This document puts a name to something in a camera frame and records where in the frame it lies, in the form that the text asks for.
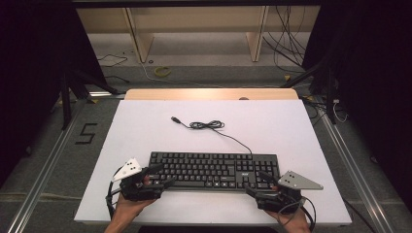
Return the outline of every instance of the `gray carpet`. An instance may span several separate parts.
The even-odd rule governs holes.
[[[172,73],[167,78],[156,78],[154,67],[147,67],[150,78],[168,82],[191,83],[165,83],[154,82],[145,76],[141,67],[114,67],[104,68],[106,76],[118,76],[128,79],[129,83],[117,78],[109,78],[112,87],[128,90],[130,88],[177,88],[201,87],[193,83],[216,84],[224,87],[241,86],[279,86],[285,83],[284,72],[275,67],[170,67]],[[310,80],[300,83],[297,88],[299,94],[308,94],[307,85]],[[73,220],[74,213],[80,204],[80,199],[86,189],[94,164],[99,156],[119,99],[98,99],[96,103],[89,102],[81,111],[74,131],[61,155],[44,193],[38,202],[33,215],[29,219],[25,232],[103,232],[105,226],[84,225]],[[314,110],[307,107],[308,116],[314,115]],[[326,161],[335,178],[342,197],[352,203],[366,219],[373,224],[371,218],[355,189],[333,142],[330,139],[321,120],[312,119],[316,135],[324,151]],[[87,132],[95,133],[90,144],[77,144],[88,140],[81,136],[85,124]],[[62,125],[62,109],[57,105],[54,113],[50,115],[43,130],[39,133],[36,142],[32,145],[32,154],[23,158],[12,175],[0,189],[0,232],[4,232],[22,203],[24,194],[27,193],[35,182],[37,175],[43,167],[52,147],[60,134]],[[348,148],[361,166],[374,194],[382,204],[388,217],[394,224],[396,232],[412,232],[412,217],[405,208],[396,192],[386,179],[379,165],[370,162],[370,152],[365,146],[357,128],[349,120],[345,123],[338,122],[338,128],[343,135]],[[315,232],[369,232],[362,220],[348,208],[353,216],[353,224],[345,227],[318,226]],[[131,226],[127,232],[136,232],[138,226]]]

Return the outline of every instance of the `triangular metal plate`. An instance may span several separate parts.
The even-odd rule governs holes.
[[[130,158],[124,166],[113,176],[113,182],[130,177],[134,174],[140,173],[142,167],[140,167],[136,158]]]
[[[300,176],[299,174],[288,171],[285,175],[281,177],[278,181],[278,184],[281,186],[289,187],[295,190],[301,189],[315,189],[322,190],[324,187],[318,183],[314,183],[311,180]]]

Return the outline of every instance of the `spacebar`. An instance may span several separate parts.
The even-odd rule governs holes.
[[[197,187],[204,186],[205,182],[175,182],[173,186],[184,186],[184,187]]]

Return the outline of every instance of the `silver metal plate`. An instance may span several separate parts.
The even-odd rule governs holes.
[[[301,189],[314,189],[322,190],[324,187],[318,183],[314,183],[311,180],[300,176],[299,174],[288,171],[285,175],[281,177],[278,181],[278,184],[281,186],[289,187],[295,190]]]

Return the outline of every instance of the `forearm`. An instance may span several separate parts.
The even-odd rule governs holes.
[[[108,227],[105,230],[105,233],[119,233],[125,230],[130,223],[133,221],[133,218],[130,219],[129,216],[121,216],[115,215],[113,216],[112,221],[108,225]]]

